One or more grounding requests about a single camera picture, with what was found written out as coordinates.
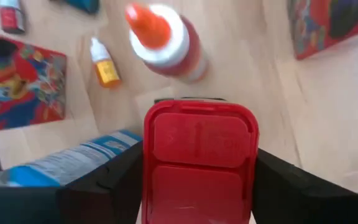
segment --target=light wood surface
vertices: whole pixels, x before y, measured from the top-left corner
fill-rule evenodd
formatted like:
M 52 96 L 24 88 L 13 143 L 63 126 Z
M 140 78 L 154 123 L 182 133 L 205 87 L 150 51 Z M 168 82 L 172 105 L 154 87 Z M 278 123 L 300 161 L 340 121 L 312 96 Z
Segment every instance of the light wood surface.
M 103 0 L 96 17 L 45 0 L 22 2 L 27 35 L 7 36 L 69 56 L 68 113 L 62 122 L 0 131 L 4 168 L 116 129 L 140 134 L 156 98 L 220 97 L 256 115 L 262 149 L 358 192 L 358 36 L 299 62 L 286 0 L 159 0 L 194 23 L 209 57 L 206 78 L 186 85 L 150 72 L 133 54 L 123 12 L 129 0 Z M 119 88 L 99 86 L 92 36 L 112 53 Z

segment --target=paint bottle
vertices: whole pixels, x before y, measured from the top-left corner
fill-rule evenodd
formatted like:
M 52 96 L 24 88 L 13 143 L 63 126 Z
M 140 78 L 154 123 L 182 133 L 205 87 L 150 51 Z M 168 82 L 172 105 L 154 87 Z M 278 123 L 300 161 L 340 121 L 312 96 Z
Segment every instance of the paint bottle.
M 0 0 L 1 27 L 9 34 L 23 34 L 24 14 L 19 0 Z
M 95 37 L 92 38 L 91 55 L 101 86 L 114 88 L 121 83 L 109 52 Z
M 184 82 L 204 76 L 208 61 L 188 19 L 163 4 L 130 4 L 126 19 L 132 48 L 149 69 Z

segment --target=glue bottle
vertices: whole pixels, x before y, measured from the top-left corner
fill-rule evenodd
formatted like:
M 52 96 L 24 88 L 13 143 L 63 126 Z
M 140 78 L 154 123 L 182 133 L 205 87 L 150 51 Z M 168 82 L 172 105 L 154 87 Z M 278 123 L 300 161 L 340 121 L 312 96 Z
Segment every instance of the glue bottle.
M 91 55 L 101 86 L 114 88 L 121 83 L 107 48 L 95 37 L 92 38 Z
M 200 80 L 208 61 L 188 19 L 163 4 L 126 7 L 132 48 L 155 73 L 184 82 Z

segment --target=colorful painting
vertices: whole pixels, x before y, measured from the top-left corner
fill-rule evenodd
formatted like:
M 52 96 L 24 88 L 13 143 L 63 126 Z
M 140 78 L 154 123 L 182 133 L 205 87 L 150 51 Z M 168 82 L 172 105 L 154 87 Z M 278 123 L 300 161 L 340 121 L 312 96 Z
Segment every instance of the colorful painting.
M 0 37 L 0 129 L 65 115 L 65 55 Z
M 288 0 L 288 16 L 297 59 L 358 34 L 358 0 Z

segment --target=red plastic lid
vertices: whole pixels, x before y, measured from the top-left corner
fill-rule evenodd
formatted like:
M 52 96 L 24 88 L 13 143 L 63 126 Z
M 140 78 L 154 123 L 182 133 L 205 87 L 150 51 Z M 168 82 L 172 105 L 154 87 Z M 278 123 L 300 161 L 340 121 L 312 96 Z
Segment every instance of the red plastic lid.
M 143 224 L 249 221 L 259 138 L 249 110 L 163 101 L 144 127 Z

